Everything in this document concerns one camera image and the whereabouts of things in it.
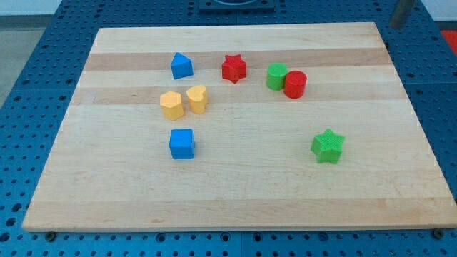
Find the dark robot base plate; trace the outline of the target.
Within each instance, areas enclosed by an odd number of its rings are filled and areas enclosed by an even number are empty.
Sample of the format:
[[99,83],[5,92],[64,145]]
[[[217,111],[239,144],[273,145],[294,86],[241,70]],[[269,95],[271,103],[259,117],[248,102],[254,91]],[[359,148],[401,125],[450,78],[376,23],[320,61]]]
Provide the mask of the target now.
[[199,11],[273,11],[274,0],[198,0]]

